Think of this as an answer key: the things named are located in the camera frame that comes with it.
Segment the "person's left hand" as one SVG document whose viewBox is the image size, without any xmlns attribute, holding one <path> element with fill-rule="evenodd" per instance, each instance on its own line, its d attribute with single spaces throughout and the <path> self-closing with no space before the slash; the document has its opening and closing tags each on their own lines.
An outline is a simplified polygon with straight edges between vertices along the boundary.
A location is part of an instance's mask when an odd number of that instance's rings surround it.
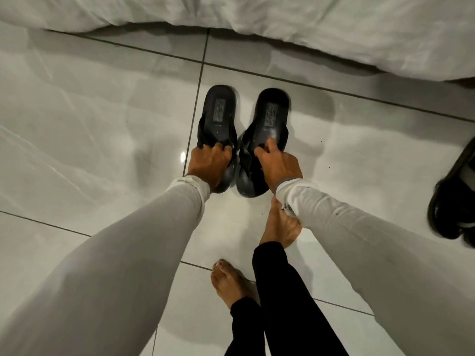
<svg viewBox="0 0 475 356">
<path fill-rule="evenodd" d="M 205 160 L 201 154 L 202 148 L 196 147 L 192 150 L 186 175 L 204 181 L 214 192 L 221 183 L 231 160 Z"/>
</svg>

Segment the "person's left forearm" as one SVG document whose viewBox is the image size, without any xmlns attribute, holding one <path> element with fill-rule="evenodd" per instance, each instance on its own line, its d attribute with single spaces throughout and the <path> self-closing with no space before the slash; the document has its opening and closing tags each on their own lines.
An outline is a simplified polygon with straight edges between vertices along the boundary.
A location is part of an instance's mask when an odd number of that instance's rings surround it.
<svg viewBox="0 0 475 356">
<path fill-rule="evenodd" d="M 70 252 L 0 331 L 0 356 L 140 356 L 159 324 L 210 186 L 175 179 Z"/>
</svg>

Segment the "person's right forearm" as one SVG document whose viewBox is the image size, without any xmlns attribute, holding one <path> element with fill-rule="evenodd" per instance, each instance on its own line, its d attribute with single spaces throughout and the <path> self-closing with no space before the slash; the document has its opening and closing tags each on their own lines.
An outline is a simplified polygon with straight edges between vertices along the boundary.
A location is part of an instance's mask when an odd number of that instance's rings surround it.
<svg viewBox="0 0 475 356">
<path fill-rule="evenodd" d="M 417 235 L 301 178 L 280 181 L 275 196 L 406 356 L 475 356 L 475 250 Z"/>
</svg>

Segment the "person's right leg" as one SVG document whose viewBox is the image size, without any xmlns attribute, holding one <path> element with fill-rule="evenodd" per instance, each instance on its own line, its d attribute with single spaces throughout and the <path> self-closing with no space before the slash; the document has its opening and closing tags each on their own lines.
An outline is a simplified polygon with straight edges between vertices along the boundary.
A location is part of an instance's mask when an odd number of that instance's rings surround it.
<svg viewBox="0 0 475 356">
<path fill-rule="evenodd" d="M 259 245 L 253 270 L 272 356 L 349 356 L 281 243 Z"/>
</svg>

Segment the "person's right foot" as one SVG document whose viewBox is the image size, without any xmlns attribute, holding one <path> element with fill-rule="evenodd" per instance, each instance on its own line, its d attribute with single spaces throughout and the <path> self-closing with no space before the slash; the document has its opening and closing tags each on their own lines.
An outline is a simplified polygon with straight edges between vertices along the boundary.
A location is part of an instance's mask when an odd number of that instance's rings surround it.
<svg viewBox="0 0 475 356">
<path fill-rule="evenodd" d="M 276 242 L 284 249 L 298 238 L 303 227 L 300 221 L 288 215 L 276 197 L 271 200 L 271 207 L 259 245 Z"/>
</svg>

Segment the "white bed sheet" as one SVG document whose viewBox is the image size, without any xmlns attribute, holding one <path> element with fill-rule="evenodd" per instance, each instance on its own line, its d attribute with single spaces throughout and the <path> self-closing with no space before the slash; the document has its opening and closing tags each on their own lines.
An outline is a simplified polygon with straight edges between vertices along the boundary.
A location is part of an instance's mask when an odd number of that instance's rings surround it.
<svg viewBox="0 0 475 356">
<path fill-rule="evenodd" d="M 404 77 L 475 77 L 475 0 L 0 0 L 0 20 L 69 33 L 153 22 L 232 29 Z"/>
</svg>

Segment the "person's foot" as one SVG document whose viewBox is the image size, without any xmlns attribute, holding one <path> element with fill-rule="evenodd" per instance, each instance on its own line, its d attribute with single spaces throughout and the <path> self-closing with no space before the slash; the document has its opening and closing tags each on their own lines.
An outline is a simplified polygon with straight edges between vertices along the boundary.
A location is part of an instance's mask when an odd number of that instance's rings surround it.
<svg viewBox="0 0 475 356">
<path fill-rule="evenodd" d="M 219 259 L 213 265 L 211 283 L 228 309 L 242 298 L 250 298 L 260 304 L 256 285 L 225 259 Z"/>
<path fill-rule="evenodd" d="M 276 242 L 284 249 L 298 238 L 303 227 L 300 221 L 288 215 L 276 197 L 271 200 L 271 207 L 259 245 Z"/>
</svg>

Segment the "black slip-on sandal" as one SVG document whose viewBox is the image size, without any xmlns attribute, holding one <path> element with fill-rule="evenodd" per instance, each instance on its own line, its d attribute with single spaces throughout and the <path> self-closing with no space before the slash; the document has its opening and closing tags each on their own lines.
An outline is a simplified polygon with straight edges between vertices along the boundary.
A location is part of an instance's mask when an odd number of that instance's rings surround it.
<svg viewBox="0 0 475 356">
<path fill-rule="evenodd" d="M 197 147 L 214 147 L 221 143 L 231 147 L 231 159 L 214 193 L 225 192 L 234 179 L 237 158 L 238 137 L 235 129 L 237 98 L 235 90 L 229 85 L 212 86 L 205 97 L 203 112 L 199 120 Z"/>
<path fill-rule="evenodd" d="M 279 150 L 284 151 L 289 135 L 289 108 L 288 94 L 281 89 L 269 88 L 259 94 L 253 121 L 243 133 L 238 149 L 239 173 L 236 187 L 241 196 L 259 197 L 269 190 L 254 150 L 256 147 L 265 148 L 267 140 L 273 138 Z"/>
</svg>

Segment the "person's leg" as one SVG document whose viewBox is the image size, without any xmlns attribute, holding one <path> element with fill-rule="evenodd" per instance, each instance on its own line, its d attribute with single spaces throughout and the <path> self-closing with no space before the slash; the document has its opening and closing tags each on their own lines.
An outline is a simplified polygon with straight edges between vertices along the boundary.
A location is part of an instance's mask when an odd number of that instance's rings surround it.
<svg viewBox="0 0 475 356">
<path fill-rule="evenodd" d="M 264 321 L 261 307 L 243 297 L 230 309 L 233 340 L 224 356 L 265 356 Z"/>
<path fill-rule="evenodd" d="M 253 270 L 272 356 L 349 356 L 281 243 L 259 245 Z"/>
</svg>

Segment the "person's left foot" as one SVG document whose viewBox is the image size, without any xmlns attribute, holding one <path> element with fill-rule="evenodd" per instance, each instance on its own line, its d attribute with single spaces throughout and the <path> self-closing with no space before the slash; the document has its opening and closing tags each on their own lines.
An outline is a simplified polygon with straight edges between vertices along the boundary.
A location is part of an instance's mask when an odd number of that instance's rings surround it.
<svg viewBox="0 0 475 356">
<path fill-rule="evenodd" d="M 225 259 L 219 259 L 213 265 L 211 283 L 228 309 L 242 298 L 250 298 L 260 304 L 256 285 Z"/>
</svg>

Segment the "person's left leg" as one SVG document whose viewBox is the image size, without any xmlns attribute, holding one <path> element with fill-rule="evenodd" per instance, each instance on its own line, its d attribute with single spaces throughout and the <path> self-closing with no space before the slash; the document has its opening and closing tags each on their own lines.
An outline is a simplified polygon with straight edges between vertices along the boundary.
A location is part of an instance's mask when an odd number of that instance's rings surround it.
<svg viewBox="0 0 475 356">
<path fill-rule="evenodd" d="M 230 309 L 233 340 L 224 356 L 265 356 L 264 321 L 261 307 L 243 297 Z"/>
</svg>

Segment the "person's right hand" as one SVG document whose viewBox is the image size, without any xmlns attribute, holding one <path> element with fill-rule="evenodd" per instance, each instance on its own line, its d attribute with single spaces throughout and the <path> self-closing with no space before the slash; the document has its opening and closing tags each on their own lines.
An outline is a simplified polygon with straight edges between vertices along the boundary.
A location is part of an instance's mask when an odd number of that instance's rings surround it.
<svg viewBox="0 0 475 356">
<path fill-rule="evenodd" d="M 292 154 L 281 151 L 274 138 L 268 138 L 263 148 L 268 151 L 268 162 L 261 164 L 261 167 L 265 182 L 273 194 L 276 193 L 282 182 L 303 179 L 297 158 Z"/>
</svg>

